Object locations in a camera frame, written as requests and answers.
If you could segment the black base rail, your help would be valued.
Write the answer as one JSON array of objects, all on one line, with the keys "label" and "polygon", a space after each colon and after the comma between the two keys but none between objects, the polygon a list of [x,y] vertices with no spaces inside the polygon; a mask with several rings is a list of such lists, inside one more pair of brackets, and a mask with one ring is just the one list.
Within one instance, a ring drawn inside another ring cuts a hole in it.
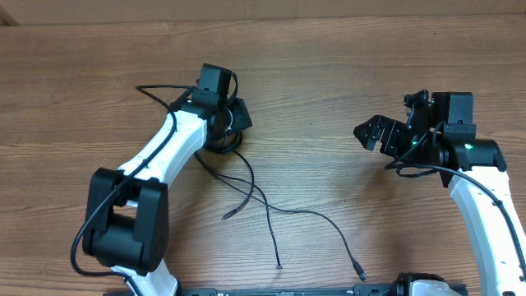
[{"label": "black base rail", "polygon": [[235,289],[213,288],[184,289],[178,287],[175,296],[389,296],[402,295],[404,289],[398,284],[356,284],[343,288],[306,289]]}]

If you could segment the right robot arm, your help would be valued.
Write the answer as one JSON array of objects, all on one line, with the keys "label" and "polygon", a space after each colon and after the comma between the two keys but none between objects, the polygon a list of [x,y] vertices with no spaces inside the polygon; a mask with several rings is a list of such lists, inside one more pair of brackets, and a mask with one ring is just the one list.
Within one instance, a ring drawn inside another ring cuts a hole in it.
[{"label": "right robot arm", "polygon": [[381,144],[385,168],[403,178],[438,173],[466,225],[484,295],[525,293],[525,233],[498,144],[476,137],[473,94],[420,90],[404,96],[405,123],[375,115],[356,126],[367,150]]}]

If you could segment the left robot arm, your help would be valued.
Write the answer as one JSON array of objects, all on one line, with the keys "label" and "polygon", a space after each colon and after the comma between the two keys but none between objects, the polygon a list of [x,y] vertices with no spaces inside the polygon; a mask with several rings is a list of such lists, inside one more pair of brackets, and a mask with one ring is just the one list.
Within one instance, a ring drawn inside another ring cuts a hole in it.
[{"label": "left robot arm", "polygon": [[80,275],[117,276],[129,295],[175,295],[178,280],[164,261],[169,240],[168,190],[199,150],[234,152],[252,122],[227,68],[204,64],[196,84],[165,104],[163,126],[118,169],[90,180],[85,222],[70,260]]}]

